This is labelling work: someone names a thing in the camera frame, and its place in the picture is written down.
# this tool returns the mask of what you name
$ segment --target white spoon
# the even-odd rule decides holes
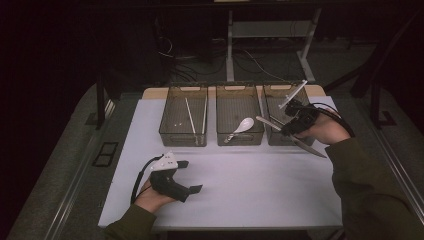
[[[243,121],[241,121],[240,125],[238,126],[238,128],[231,134],[229,134],[227,136],[227,138],[224,140],[224,143],[228,143],[230,142],[230,140],[237,134],[237,133],[241,133],[244,131],[247,131],[249,129],[251,129],[253,127],[253,124],[255,123],[255,121],[253,120],[253,118],[245,118],[243,119]]]

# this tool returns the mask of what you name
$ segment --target forearm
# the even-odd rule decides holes
[[[106,227],[106,239],[149,239],[156,216],[131,205],[122,218]]]
[[[354,138],[326,151],[349,240],[424,239],[422,224],[385,165],[369,158]]]

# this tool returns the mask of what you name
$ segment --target dark wall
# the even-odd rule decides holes
[[[98,10],[81,14],[86,23],[83,31],[89,35],[85,38],[87,50],[95,68],[102,73],[111,98],[166,82],[152,12]]]
[[[424,12],[411,22],[393,47],[377,81],[391,92],[399,106],[424,134]]]
[[[72,1],[3,1],[0,239],[13,222],[79,99],[94,84]]]

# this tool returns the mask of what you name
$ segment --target transparent container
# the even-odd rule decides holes
[[[260,145],[265,128],[256,116],[261,115],[258,93],[252,82],[225,82],[216,86],[216,129],[219,146]],[[250,117],[254,125],[249,130],[235,134],[226,142],[243,119]]]
[[[205,147],[208,86],[178,83],[169,87],[159,134],[164,146]]]
[[[281,127],[282,124],[290,122],[293,117],[285,114],[286,106],[282,109],[280,105],[286,96],[291,93],[296,85],[282,85],[281,82],[264,82],[262,88],[262,108],[264,117],[272,123]],[[302,88],[294,99],[300,101],[303,105],[309,104],[309,99],[305,88]],[[295,144],[289,137],[282,135],[279,131],[265,124],[268,144],[270,146],[294,146]],[[308,145],[312,145],[314,138],[308,137],[300,139]]]

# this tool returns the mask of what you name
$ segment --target white table surface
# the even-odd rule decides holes
[[[311,102],[334,106],[330,97]],[[99,226],[120,219],[130,206],[139,171],[153,157],[170,150],[188,160],[174,180],[185,186],[203,184],[185,203],[164,206],[154,230],[308,229],[341,226],[340,198],[331,181],[328,158],[296,146],[217,145],[215,99],[209,99],[207,146],[164,147],[159,135],[165,99],[140,100],[99,220]],[[325,145],[313,147],[325,154]],[[149,176],[149,169],[142,183]]]

